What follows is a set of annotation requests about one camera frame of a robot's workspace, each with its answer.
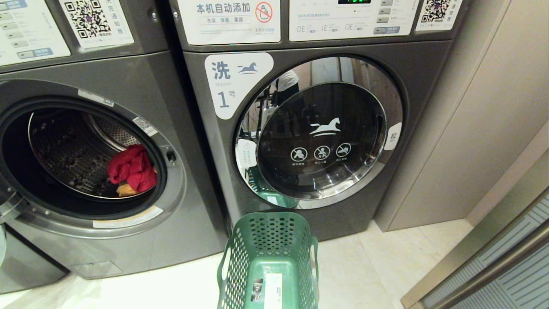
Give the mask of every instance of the tile floor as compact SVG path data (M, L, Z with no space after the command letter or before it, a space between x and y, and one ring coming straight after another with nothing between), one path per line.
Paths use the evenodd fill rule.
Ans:
M320 309L402 309L400 299L467 235L465 220L321 242ZM69 274L41 288L0 295L6 309L215 308L221 254L155 271L83 280Z

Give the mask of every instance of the red towel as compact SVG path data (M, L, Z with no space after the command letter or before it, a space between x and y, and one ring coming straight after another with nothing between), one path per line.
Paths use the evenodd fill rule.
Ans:
M128 149L114 156L107 167L107 174L111 183L127 181L139 193L156 185L156 173L143 145L130 145Z

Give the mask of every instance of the beige wall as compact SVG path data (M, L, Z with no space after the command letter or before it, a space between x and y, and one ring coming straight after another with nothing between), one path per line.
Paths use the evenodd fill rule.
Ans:
M547 121L548 54L547 0L471 2L376 215L383 230L471 212Z

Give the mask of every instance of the gray washing machine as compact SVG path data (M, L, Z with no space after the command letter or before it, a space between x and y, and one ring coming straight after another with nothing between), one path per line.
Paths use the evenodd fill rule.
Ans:
M170 2L232 223L365 230L467 1Z
M0 1L0 223L84 278L212 255L227 240L162 5ZM127 192L107 168L137 144L132 175L155 184Z
M0 225L0 294L55 283L68 274L13 229L4 228Z

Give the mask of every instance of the green laundry basket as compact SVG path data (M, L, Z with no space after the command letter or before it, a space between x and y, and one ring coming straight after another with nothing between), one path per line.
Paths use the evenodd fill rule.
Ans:
M293 212L251 213L217 270L218 309L317 309L318 241Z

